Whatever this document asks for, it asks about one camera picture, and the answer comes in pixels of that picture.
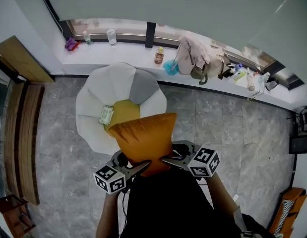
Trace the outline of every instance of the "person's arm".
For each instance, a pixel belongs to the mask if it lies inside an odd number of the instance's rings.
[[[102,217],[100,218],[96,238],[118,238],[118,200],[119,193],[106,194]]]
[[[234,212],[238,206],[226,191],[218,174],[215,172],[210,178],[206,178],[209,193],[212,197],[214,210],[230,219],[234,218]]]

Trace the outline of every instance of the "person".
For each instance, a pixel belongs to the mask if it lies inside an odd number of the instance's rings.
[[[151,177],[135,177],[130,186],[127,224],[121,238],[240,238],[241,231],[233,215],[236,203],[217,173],[206,181],[214,208],[190,172],[170,168]],[[118,195],[106,195],[96,238],[119,237]],[[263,238],[274,237],[250,216],[247,222],[250,223],[246,223],[247,228],[255,229]]]

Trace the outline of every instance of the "person's left arm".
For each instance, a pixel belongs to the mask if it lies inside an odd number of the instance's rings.
[[[118,238],[118,200],[119,193],[106,194],[102,217],[100,218],[96,238]]]

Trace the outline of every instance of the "gray tile floor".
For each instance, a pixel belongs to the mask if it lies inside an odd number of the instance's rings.
[[[37,183],[41,204],[29,206],[35,237],[94,237],[105,194],[92,177],[110,156],[93,152],[77,134],[75,99],[84,78],[46,85],[37,136]],[[168,111],[178,114],[173,140],[216,147],[218,174],[242,212],[266,226],[279,192],[289,186],[288,112],[234,97],[161,85]],[[202,186],[209,197],[207,186]],[[120,230],[124,216],[119,198]]]

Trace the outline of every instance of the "purple object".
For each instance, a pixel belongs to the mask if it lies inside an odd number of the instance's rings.
[[[77,41],[75,41],[74,37],[70,37],[68,41],[66,41],[65,48],[68,51],[72,51],[76,44],[77,44]]]

